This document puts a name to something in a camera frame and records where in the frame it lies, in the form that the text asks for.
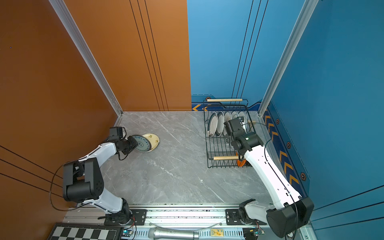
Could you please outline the black wire dish rack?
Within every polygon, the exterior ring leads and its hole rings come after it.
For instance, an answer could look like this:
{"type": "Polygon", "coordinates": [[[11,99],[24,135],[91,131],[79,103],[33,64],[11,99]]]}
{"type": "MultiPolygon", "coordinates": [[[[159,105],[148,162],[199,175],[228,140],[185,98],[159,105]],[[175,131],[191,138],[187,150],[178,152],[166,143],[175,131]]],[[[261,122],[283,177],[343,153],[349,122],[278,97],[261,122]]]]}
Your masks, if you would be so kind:
{"type": "Polygon", "coordinates": [[[211,99],[203,101],[206,136],[207,167],[245,168],[251,164],[243,156],[242,138],[250,137],[251,143],[263,142],[256,134],[248,101],[244,99],[211,99]]]}

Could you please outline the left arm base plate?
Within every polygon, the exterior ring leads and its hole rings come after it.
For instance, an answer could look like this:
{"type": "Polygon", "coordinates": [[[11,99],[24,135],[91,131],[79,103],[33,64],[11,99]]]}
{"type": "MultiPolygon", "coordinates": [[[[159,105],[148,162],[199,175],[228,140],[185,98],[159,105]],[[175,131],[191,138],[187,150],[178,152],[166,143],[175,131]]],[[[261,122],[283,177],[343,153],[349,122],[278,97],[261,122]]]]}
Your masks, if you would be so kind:
{"type": "Polygon", "coordinates": [[[146,209],[134,209],[130,210],[127,214],[117,213],[106,215],[104,218],[105,226],[143,226],[147,217],[146,209]]]}

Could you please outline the orange plate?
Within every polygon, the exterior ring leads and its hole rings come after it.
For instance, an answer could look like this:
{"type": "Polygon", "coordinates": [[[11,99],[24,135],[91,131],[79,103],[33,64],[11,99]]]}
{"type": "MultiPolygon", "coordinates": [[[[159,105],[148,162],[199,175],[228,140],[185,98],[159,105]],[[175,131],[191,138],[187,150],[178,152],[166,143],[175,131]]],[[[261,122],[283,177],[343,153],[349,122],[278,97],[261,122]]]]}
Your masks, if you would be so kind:
{"type": "Polygon", "coordinates": [[[237,166],[239,168],[243,167],[247,160],[245,159],[245,157],[243,155],[241,155],[240,153],[236,153],[236,155],[238,156],[238,159],[237,159],[237,166]]]}

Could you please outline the yellow label tag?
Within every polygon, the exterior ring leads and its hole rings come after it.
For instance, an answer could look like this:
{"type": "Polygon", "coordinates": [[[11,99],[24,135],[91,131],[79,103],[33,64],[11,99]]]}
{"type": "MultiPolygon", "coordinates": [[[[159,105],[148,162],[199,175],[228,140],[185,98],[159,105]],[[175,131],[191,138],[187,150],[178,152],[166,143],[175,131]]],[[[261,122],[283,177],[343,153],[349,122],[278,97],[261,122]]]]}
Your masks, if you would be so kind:
{"type": "Polygon", "coordinates": [[[222,229],[211,229],[211,237],[224,237],[225,233],[222,229]]]}

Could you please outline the checkerboard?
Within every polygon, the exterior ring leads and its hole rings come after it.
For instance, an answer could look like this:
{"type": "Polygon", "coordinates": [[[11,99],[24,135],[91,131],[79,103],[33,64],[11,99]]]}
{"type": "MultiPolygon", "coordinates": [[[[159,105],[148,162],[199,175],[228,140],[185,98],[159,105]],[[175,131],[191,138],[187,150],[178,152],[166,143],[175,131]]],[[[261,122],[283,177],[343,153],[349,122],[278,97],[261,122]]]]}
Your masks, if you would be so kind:
{"type": "Polygon", "coordinates": [[[53,229],[48,240],[120,240],[120,229],[95,229],[58,226],[53,229]]]}

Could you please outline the white plate row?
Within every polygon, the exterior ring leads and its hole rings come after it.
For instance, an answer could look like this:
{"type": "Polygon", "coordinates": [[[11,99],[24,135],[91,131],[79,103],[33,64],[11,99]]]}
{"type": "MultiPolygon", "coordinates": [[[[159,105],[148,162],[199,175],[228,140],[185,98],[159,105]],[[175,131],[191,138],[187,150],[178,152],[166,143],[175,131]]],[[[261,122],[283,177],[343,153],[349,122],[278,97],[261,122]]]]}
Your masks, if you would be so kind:
{"type": "Polygon", "coordinates": [[[238,117],[241,119],[242,127],[247,132],[248,131],[248,118],[247,114],[244,111],[240,111],[238,117]]]}
{"type": "Polygon", "coordinates": [[[239,117],[239,114],[238,114],[237,111],[233,111],[233,112],[231,113],[231,118],[232,118],[232,120],[233,120],[233,119],[236,119],[236,118],[238,118],[238,117],[239,117]]]}
{"type": "Polygon", "coordinates": [[[231,119],[232,119],[232,114],[229,111],[226,111],[224,113],[224,122],[228,122],[231,119]]]}
{"type": "Polygon", "coordinates": [[[218,112],[218,122],[217,122],[217,129],[216,129],[216,136],[219,137],[222,135],[224,130],[224,113],[218,112]]]}
{"type": "Polygon", "coordinates": [[[209,138],[213,137],[216,134],[217,130],[217,125],[218,125],[218,115],[216,112],[213,112],[210,116],[209,119],[209,124],[208,124],[208,135],[209,138]]]}

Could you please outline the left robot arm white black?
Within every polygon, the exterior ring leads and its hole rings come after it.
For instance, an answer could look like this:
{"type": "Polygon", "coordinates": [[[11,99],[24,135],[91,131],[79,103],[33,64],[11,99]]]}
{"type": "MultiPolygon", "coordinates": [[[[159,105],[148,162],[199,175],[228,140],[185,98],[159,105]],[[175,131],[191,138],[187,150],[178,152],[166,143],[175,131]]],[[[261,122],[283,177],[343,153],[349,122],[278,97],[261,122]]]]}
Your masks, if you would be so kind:
{"type": "Polygon", "coordinates": [[[98,145],[91,153],[63,165],[63,198],[67,202],[91,205],[105,213],[101,217],[108,225],[127,225],[133,222],[128,202],[105,188],[101,166],[112,156],[123,153],[126,157],[138,142],[132,137],[98,145]]]}

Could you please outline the silver microphone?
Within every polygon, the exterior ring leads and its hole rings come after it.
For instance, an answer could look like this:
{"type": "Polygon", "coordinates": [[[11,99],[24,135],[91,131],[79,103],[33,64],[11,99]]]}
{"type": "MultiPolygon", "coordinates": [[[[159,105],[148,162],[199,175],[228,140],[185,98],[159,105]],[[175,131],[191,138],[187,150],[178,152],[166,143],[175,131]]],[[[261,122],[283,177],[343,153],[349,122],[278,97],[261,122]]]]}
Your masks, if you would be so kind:
{"type": "Polygon", "coordinates": [[[198,240],[198,232],[187,230],[172,230],[165,228],[151,228],[148,231],[148,238],[151,240],[170,239],[170,240],[198,240]]]}

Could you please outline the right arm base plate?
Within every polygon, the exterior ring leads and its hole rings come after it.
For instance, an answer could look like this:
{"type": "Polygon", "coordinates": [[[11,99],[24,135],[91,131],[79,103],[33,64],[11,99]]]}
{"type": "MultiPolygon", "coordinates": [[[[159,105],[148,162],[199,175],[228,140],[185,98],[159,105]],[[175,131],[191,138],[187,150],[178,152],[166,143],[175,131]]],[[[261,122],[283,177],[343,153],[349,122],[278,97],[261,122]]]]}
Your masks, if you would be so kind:
{"type": "Polygon", "coordinates": [[[226,223],[228,226],[235,226],[235,225],[258,225],[258,226],[266,226],[267,223],[259,221],[259,220],[252,220],[248,217],[246,217],[245,213],[241,213],[240,209],[226,209],[226,223]]]}

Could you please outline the green circuit board left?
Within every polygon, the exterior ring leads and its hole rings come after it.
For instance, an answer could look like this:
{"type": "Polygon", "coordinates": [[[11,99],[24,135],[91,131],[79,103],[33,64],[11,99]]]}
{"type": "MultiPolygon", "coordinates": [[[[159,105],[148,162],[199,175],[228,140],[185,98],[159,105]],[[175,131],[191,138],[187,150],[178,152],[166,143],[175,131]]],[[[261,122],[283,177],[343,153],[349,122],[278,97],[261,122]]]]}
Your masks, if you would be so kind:
{"type": "Polygon", "coordinates": [[[132,229],[123,229],[122,238],[132,238],[134,236],[134,231],[132,229]]]}

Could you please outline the circuit board right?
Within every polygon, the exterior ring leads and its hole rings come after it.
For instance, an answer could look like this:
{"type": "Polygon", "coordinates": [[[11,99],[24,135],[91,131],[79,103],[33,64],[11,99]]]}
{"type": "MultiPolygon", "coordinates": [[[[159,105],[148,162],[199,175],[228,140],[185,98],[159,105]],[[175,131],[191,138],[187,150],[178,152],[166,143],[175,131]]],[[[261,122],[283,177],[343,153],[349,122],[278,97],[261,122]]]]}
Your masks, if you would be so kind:
{"type": "Polygon", "coordinates": [[[245,240],[257,240],[260,235],[263,235],[262,230],[256,228],[243,228],[243,237],[245,240]]]}

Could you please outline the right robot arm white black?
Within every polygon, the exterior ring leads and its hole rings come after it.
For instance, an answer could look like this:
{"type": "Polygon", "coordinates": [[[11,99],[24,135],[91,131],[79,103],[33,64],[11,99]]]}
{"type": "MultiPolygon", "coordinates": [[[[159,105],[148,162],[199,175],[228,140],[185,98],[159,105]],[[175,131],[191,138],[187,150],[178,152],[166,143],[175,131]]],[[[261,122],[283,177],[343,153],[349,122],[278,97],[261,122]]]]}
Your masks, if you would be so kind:
{"type": "Polygon", "coordinates": [[[257,172],[266,186],[272,204],[260,204],[255,200],[244,205],[246,216],[251,220],[268,223],[279,238],[294,233],[305,226],[314,210],[309,197],[303,197],[287,181],[266,149],[266,143],[254,132],[246,133],[242,119],[236,118],[224,123],[231,146],[257,172]]]}

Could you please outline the blue floral pattern plate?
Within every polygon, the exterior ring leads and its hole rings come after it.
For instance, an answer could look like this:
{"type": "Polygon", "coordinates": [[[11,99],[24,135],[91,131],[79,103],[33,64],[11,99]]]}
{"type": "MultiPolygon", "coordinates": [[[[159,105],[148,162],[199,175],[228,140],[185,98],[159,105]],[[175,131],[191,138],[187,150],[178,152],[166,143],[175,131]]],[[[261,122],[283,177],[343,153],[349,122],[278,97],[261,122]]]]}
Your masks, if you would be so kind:
{"type": "Polygon", "coordinates": [[[144,136],[132,135],[132,137],[137,141],[136,150],[140,152],[149,152],[152,149],[152,144],[144,136]]]}

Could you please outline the cream plate red characters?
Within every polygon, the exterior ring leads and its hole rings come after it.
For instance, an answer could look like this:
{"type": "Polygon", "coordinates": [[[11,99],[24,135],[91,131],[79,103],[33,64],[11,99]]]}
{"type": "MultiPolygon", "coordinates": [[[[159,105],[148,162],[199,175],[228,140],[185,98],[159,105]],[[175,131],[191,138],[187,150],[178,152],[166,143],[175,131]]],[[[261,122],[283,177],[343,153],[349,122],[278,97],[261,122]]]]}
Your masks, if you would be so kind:
{"type": "Polygon", "coordinates": [[[148,133],[144,134],[143,137],[145,137],[151,144],[151,149],[149,150],[149,152],[156,149],[160,144],[160,138],[156,134],[148,133]]]}

